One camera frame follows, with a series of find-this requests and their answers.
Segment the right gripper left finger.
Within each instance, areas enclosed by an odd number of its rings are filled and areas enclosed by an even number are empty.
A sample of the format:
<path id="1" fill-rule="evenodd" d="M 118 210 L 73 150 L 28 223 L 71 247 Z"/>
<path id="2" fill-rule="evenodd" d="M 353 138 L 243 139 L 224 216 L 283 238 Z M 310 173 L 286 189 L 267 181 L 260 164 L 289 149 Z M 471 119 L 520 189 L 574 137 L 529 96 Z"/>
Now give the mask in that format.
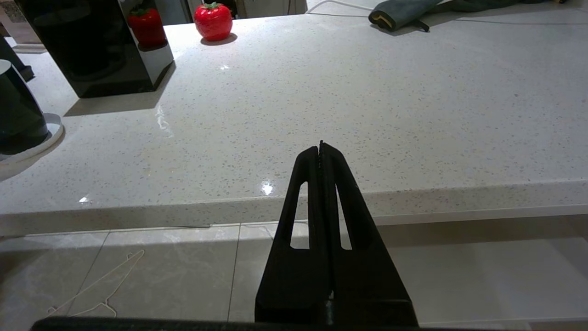
<path id="1" fill-rule="evenodd" d="M 307 183 L 309 248 L 291 246 L 300 187 Z M 329 253 L 322 207 L 319 150 L 295 160 L 281 217 L 255 298 L 255 321 L 325 323 L 331 293 Z"/>

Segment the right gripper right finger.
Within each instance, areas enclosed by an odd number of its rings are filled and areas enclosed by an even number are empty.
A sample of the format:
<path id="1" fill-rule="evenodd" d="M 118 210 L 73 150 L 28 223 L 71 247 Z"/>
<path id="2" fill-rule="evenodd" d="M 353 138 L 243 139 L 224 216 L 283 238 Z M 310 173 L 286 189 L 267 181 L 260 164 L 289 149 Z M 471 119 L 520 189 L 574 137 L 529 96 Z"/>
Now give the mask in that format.
<path id="1" fill-rule="evenodd" d="M 417 327 L 412 300 L 344 155 L 324 142 L 321 176 L 334 323 Z"/>

